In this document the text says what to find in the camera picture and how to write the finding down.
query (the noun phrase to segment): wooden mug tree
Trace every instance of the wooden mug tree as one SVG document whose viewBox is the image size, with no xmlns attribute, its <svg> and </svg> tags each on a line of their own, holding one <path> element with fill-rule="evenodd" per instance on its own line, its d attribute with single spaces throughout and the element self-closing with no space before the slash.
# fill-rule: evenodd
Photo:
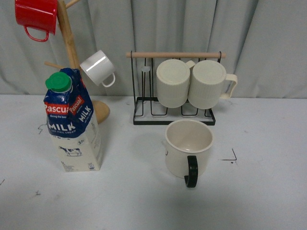
<svg viewBox="0 0 307 230">
<path fill-rule="evenodd" d="M 58 0 L 57 17 L 58 17 L 58 22 L 59 22 L 59 28 L 61 30 L 64 44 L 66 47 L 66 52 L 68 55 L 70 67 L 72 69 L 79 69 L 81 71 L 79 59 L 78 59 L 77 52 L 76 52 L 76 46 L 75 46 L 75 42 L 74 42 L 73 34 L 71 31 L 68 14 L 67 14 L 67 9 L 79 1 L 80 0 L 72 0 L 69 3 L 65 4 L 63 0 Z M 58 69 L 63 68 L 63 66 L 56 65 L 56 64 L 46 62 L 46 61 L 45 61 L 45 65 L 56 67 Z M 101 101 L 92 101 L 92 102 L 93 102 L 95 114 L 97 117 L 97 121 L 98 123 L 101 123 L 108 117 L 110 113 L 110 109 L 105 103 Z"/>
</svg>

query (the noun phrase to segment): white mug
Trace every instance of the white mug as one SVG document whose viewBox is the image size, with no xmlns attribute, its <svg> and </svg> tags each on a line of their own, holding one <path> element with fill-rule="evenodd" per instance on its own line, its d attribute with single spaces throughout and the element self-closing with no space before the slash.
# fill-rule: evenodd
<svg viewBox="0 0 307 230">
<path fill-rule="evenodd" d="M 188 98 L 190 68 L 193 61 L 184 63 L 181 60 L 169 59 L 157 68 L 157 98 L 167 108 L 182 106 Z"/>
<path fill-rule="evenodd" d="M 80 67 L 97 86 L 101 83 L 105 87 L 110 87 L 115 82 L 115 67 L 101 50 L 82 62 Z M 108 85 L 105 85 L 104 80 L 110 75 L 113 75 L 113 80 Z"/>
<path fill-rule="evenodd" d="M 231 81 L 229 92 L 222 93 L 224 83 Z M 226 74 L 222 64 L 204 60 L 197 63 L 192 71 L 188 100 L 196 108 L 210 109 L 219 98 L 230 98 L 237 84 L 237 76 Z"/>
<path fill-rule="evenodd" d="M 165 162 L 168 170 L 184 178 L 187 187 L 195 187 L 205 172 L 213 144 L 213 132 L 204 123 L 180 119 L 165 130 Z"/>
</svg>

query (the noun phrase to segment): metal wire rack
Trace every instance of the metal wire rack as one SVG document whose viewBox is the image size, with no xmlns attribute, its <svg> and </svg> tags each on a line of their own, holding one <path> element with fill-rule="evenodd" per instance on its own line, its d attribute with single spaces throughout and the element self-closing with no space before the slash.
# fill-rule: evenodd
<svg viewBox="0 0 307 230">
<path fill-rule="evenodd" d="M 209 126 L 215 125 L 215 117 L 212 109 L 201 110 L 192 106 L 187 100 L 179 108 L 167 108 L 161 105 L 155 96 L 154 90 L 154 58 L 198 58 L 198 61 L 207 58 L 216 58 L 217 62 L 225 58 L 225 53 L 140 53 L 129 52 L 126 57 L 131 60 L 131 76 L 134 98 L 134 125 L 168 125 L 171 122 L 183 119 L 193 118 Z M 144 66 L 142 67 L 142 95 L 136 96 L 134 80 L 134 59 L 143 58 Z M 146 84 L 149 84 L 149 96 L 146 96 Z"/>
</svg>

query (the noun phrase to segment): red mug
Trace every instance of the red mug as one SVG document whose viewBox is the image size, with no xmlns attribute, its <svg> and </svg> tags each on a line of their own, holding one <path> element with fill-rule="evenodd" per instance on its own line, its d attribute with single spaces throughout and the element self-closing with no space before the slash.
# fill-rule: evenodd
<svg viewBox="0 0 307 230">
<path fill-rule="evenodd" d="M 57 22 L 57 0 L 15 0 L 15 16 L 19 25 L 24 26 L 26 34 L 38 42 L 45 42 L 49 33 L 55 34 Z M 29 28 L 45 31 L 44 39 L 32 37 Z"/>
</svg>

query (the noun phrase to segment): green cap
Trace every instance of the green cap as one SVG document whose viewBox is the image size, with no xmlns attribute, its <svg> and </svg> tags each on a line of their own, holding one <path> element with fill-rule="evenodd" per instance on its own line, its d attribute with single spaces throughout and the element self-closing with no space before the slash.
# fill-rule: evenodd
<svg viewBox="0 0 307 230">
<path fill-rule="evenodd" d="M 46 86 L 55 92 L 65 92 L 71 87 L 71 78 L 66 73 L 57 72 L 46 80 Z"/>
</svg>

